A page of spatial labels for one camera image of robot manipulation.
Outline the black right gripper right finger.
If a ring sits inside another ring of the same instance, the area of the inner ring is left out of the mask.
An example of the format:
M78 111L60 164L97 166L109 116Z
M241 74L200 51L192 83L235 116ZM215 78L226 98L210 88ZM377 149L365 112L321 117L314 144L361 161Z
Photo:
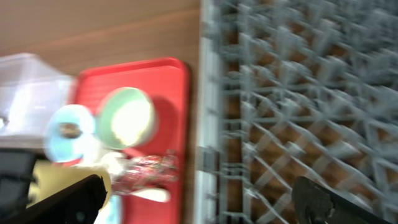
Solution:
M306 177L296 178L291 197L299 224L390 224Z

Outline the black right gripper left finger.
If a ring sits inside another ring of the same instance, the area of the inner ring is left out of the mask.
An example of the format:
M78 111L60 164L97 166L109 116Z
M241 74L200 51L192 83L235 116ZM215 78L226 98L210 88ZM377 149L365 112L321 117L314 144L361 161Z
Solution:
M1 223L94 223L107 193L103 179L89 175L35 205L1 219Z

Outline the yellow plastic cup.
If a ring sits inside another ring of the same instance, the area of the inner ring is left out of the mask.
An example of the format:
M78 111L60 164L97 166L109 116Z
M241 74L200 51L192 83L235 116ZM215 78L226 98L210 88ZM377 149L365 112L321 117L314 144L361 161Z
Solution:
M88 177L89 175L98 175L103 179L107 193L104 205L109 201L111 190L111 179L108 172L102 167L87 166L64 166L53 164L49 161L36 162L33 175L36 183L30 183L29 197L32 201L27 207L31 207L36 203L52 196L53 194L75 184L76 182Z

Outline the white plastic spoon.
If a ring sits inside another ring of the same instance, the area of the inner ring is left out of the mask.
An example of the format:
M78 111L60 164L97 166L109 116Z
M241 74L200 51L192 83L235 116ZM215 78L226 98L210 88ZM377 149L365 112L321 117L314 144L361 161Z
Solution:
M157 187L146 187L135 190L131 192L130 195L161 203L166 203L171 198L168 190Z

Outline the red snack wrapper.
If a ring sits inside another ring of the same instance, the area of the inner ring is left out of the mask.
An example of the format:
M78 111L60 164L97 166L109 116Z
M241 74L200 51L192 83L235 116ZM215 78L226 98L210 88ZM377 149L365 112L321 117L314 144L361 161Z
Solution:
M121 174L112 181L113 192L127 195L144 187L164 187L178 180L177 165L178 157L173 151L124 160Z

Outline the white tissue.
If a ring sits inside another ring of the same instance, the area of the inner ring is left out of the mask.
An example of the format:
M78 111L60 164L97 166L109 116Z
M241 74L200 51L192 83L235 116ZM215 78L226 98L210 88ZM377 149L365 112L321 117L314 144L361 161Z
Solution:
M83 153L80 165L105 170L111 179L121 176L124 171L125 156L119 151L105 148L95 138L89 138L88 148Z

